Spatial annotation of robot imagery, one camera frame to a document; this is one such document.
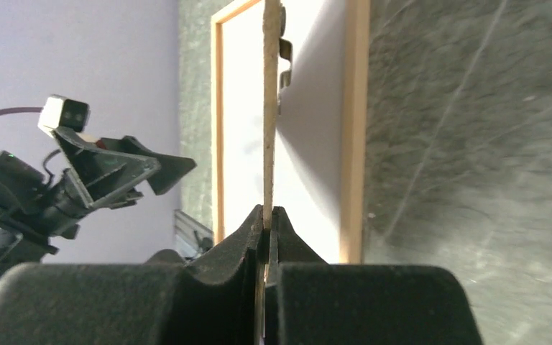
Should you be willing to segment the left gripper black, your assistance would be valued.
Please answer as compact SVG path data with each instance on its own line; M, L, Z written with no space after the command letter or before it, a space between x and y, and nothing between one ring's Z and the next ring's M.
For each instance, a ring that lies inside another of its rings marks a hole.
M189 157L154 152L132 136L122 138L125 153L102 149L66 127L52 134L70 165L73 187L92 211L134 205L143 196L136 186L147 179L156 196L164 195L197 166Z

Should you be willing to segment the metal turn clip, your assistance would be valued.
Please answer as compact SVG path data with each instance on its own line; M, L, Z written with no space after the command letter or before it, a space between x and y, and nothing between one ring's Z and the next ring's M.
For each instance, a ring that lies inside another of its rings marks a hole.
M277 109L278 113L281 112L282 104L282 92L285 88L289 87L292 79L293 69L293 44L291 41L284 38L287 24L287 12L284 4L279 3L280 9L280 36L279 36L279 67L281 68L279 74L279 91L277 95Z

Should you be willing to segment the glossy landscape photo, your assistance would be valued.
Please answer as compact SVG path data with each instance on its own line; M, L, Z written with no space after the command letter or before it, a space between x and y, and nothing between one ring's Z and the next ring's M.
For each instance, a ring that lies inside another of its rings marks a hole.
M293 44L291 84L282 93L275 142L274 203L295 231L330 263L339 261L344 1L286 1L285 39ZM262 1L221 25L222 114L213 155L214 229L233 233L263 202Z

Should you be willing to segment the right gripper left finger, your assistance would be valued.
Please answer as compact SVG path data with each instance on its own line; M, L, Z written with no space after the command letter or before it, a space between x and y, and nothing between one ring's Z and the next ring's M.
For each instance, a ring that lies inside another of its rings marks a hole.
M188 264L20 264L0 344L255 344L262 207Z

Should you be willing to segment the aluminium extrusion rail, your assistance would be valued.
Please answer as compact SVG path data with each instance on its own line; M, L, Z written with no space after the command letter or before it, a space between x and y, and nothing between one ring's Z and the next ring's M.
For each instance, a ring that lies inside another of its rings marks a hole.
M180 209L174 211L175 251L193 261L212 249L213 232Z

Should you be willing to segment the brown backing board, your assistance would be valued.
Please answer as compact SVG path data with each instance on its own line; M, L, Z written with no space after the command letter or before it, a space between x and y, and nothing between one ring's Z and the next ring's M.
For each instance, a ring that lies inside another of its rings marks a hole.
M263 120L263 227L272 228L275 135L278 115L278 57L280 38L280 1L265 0L262 21L264 120Z

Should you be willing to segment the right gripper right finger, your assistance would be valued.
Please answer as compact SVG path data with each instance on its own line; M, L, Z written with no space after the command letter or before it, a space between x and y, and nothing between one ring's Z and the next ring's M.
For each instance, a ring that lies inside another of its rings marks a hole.
M266 344L481 344L466 293L448 270L328 264L272 212Z

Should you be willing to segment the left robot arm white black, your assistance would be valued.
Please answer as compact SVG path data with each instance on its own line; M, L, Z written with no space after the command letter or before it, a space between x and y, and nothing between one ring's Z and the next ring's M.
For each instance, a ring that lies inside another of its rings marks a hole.
M74 239L80 221L94 211L134 206L142 197L140 183L161 196L196 167L188 157L153 152L131 136L91 143L65 127L54 136L68 162L57 182L0 153L0 277L55 254L50 239Z

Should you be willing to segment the wooden picture frame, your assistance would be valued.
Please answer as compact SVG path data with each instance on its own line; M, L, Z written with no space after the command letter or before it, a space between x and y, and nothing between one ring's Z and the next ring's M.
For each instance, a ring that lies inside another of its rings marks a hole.
M233 1L211 17L212 155L213 142L222 139L222 136L215 130L215 120L222 114L220 106L222 79L219 77L222 66L219 57L221 52L221 25L241 10L246 9L249 2L251 1ZM370 3L368 1L344 2L346 4L344 98L341 115L340 245L339 261L337 263L358 264L362 260L362 204L366 145ZM213 202L216 199L214 189L221 182L221 178L214 175L214 166L220 164L221 159L213 155ZM213 223L215 219L216 214L213 207ZM221 242L228 236L221 236L213 227L215 242Z

